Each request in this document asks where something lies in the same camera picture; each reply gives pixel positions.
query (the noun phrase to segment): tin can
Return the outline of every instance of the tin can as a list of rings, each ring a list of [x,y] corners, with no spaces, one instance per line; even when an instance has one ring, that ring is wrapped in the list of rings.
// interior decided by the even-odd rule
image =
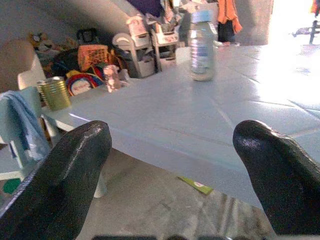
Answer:
[[[37,82],[37,89],[45,104],[52,110],[60,110],[71,105],[69,93],[63,77],[54,76]]]

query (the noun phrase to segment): floor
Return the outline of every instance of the floor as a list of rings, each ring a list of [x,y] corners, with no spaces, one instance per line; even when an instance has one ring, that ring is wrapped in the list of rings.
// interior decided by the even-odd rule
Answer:
[[[174,174],[112,150],[103,167],[108,194],[94,198],[77,240],[95,235],[274,236],[258,208],[213,191],[204,195]],[[9,197],[0,193],[0,199]]]

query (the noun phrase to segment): jar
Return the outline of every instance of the jar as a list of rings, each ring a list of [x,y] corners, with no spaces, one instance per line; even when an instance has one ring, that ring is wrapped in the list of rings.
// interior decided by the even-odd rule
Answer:
[[[189,31],[190,70],[191,77],[196,81],[212,80],[216,74],[216,47],[218,39],[215,27],[211,23],[211,12],[196,11],[191,15]]]

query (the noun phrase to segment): table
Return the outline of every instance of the table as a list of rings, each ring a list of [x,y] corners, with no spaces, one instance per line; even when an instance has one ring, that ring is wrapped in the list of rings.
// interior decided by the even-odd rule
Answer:
[[[261,208],[233,130],[243,120],[262,121],[319,161],[318,49],[222,47],[213,81],[193,81],[186,59],[115,93],[101,86],[74,96],[72,106],[44,108],[43,115],[66,131],[102,120],[115,149]]]

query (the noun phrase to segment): small figurine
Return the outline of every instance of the small figurine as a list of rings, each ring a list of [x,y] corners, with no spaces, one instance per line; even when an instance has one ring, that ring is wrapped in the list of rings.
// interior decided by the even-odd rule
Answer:
[[[121,88],[118,70],[119,68],[113,64],[107,65],[103,68],[104,83],[109,93]]]

